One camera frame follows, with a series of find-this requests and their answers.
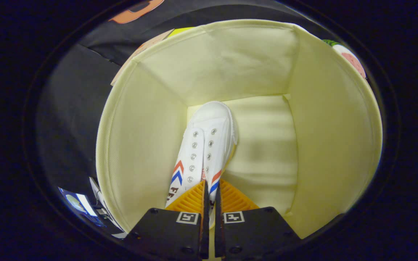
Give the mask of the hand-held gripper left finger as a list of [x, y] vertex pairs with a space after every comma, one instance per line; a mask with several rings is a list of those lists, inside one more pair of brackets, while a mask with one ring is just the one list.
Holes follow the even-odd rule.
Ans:
[[128, 233], [127, 246], [153, 261], [202, 261], [209, 258], [209, 195], [203, 180], [196, 191], [196, 210], [150, 208]]

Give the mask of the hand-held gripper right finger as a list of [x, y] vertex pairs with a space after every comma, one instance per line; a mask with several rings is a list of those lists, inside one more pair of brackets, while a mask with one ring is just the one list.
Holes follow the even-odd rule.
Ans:
[[220, 180], [214, 207], [214, 255], [223, 261], [275, 260], [301, 239], [274, 207], [257, 206]]

